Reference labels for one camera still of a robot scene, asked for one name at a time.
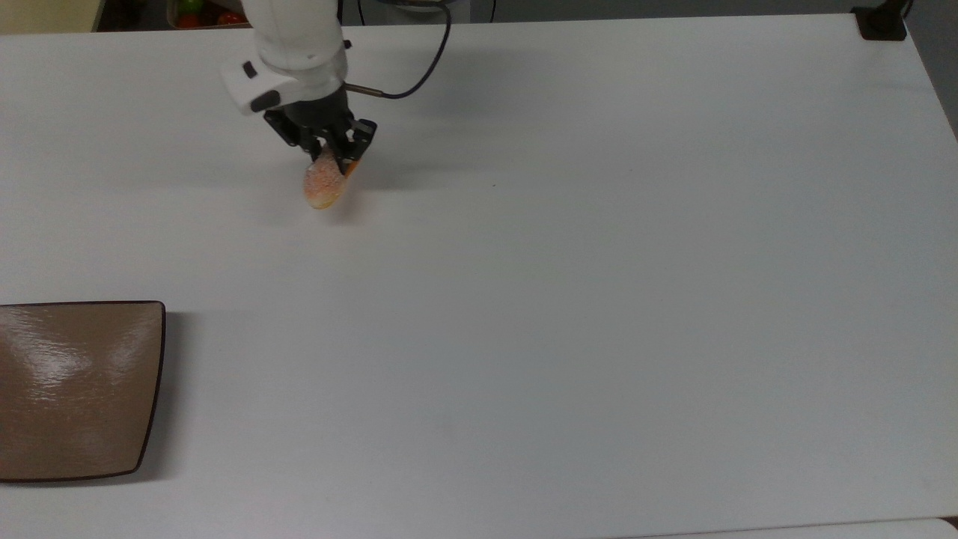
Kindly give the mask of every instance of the floor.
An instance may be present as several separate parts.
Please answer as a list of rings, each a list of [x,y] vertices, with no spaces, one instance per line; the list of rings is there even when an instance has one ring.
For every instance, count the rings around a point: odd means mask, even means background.
[[[359,24],[356,2],[368,24],[385,22],[376,0],[346,0],[345,25]],[[496,22],[678,16],[847,13],[876,0],[469,0],[472,20]],[[951,128],[958,133],[958,0],[915,0],[908,27],[922,55]],[[100,31],[170,30],[166,0],[106,0]]]

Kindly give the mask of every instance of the black bracket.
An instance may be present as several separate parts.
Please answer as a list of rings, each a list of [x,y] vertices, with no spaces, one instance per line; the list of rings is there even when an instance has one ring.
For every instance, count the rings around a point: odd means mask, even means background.
[[[887,0],[877,8],[852,8],[861,36],[869,41],[904,41],[908,31],[901,11],[907,2]]]

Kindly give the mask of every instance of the brown plate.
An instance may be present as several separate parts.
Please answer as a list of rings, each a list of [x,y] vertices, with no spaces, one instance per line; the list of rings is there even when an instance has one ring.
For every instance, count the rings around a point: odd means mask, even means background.
[[[0,481],[135,472],[165,332],[159,301],[0,306]]]

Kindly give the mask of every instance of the tomato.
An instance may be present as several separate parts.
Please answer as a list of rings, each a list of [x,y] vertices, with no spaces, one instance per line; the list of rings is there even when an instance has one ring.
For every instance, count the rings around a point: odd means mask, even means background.
[[[179,0],[176,4],[176,12],[185,15],[187,13],[199,13],[203,9],[203,0]]]
[[[176,28],[196,28],[199,26],[199,16],[196,13],[180,15],[176,19]]]
[[[226,12],[217,19],[217,24],[242,24],[244,22],[246,22],[246,17],[234,12]]]

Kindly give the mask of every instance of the table surface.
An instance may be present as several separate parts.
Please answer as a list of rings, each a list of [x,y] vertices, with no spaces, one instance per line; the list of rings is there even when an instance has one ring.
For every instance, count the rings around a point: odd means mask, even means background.
[[[403,89],[439,28],[347,29]],[[585,539],[958,514],[958,145],[850,15],[461,26],[345,199],[247,31],[0,38],[0,301],[159,299],[122,479],[43,537]]]
[[[0,34],[93,32],[103,0],[0,0]]]

